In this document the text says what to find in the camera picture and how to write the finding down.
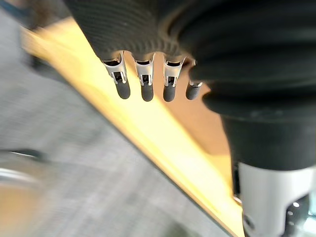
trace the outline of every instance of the gray carpet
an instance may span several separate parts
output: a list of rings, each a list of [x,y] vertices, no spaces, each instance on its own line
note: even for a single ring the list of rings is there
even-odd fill
[[[18,24],[0,22],[0,148],[39,150],[56,170],[33,236],[227,236],[52,68],[23,64]]]

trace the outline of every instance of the prosthetic hand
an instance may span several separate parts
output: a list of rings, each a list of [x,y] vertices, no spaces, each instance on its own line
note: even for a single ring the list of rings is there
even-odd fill
[[[145,101],[153,97],[155,52],[165,54],[166,101],[184,58],[196,60],[187,97],[201,83],[211,89],[203,100],[229,141],[245,235],[302,236],[316,189],[314,0],[65,2],[123,99],[130,94],[124,50]]]

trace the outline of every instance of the metal finger segment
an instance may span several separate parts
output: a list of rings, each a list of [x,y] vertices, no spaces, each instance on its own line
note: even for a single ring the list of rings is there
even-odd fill
[[[135,60],[136,71],[141,84],[142,98],[144,101],[151,101],[154,97],[154,54],[150,60]]]
[[[179,62],[169,61],[167,57],[164,59],[163,64],[163,76],[164,76],[164,89],[163,98],[166,102],[170,102],[175,97],[175,88],[179,74],[182,69],[182,64],[184,62],[183,58]]]
[[[119,58],[113,59],[112,61],[103,61],[103,64],[113,79],[120,98],[127,99],[130,96],[130,88],[126,75],[123,52],[119,54]]]

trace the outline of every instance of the robotic hand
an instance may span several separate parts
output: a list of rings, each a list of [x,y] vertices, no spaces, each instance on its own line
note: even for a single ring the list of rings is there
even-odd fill
[[[121,98],[130,90],[123,51],[135,59],[142,97],[153,97],[153,60],[165,54],[171,101],[184,58],[187,97],[220,114],[245,235],[301,236],[316,190],[314,0],[65,0]]]

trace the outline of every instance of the black rubber fingertip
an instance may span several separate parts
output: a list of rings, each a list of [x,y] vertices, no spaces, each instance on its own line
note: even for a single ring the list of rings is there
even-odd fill
[[[142,90],[142,98],[143,100],[145,100],[146,102],[151,101],[154,97],[154,89],[153,89],[153,85],[148,85],[148,84],[144,84],[143,86],[141,86],[141,90]]]
[[[118,95],[122,99],[128,99],[130,96],[130,88],[129,88],[129,83],[128,80],[126,83],[119,82],[118,84],[115,84],[117,87]]]
[[[201,89],[200,86],[191,86],[188,83],[188,87],[187,87],[187,90],[186,90],[186,97],[187,97],[187,99],[188,100],[194,100],[198,96],[198,93],[199,93],[200,89]]]
[[[173,101],[174,97],[176,94],[176,87],[173,87],[171,85],[169,86],[164,86],[163,88],[163,99],[166,102]]]

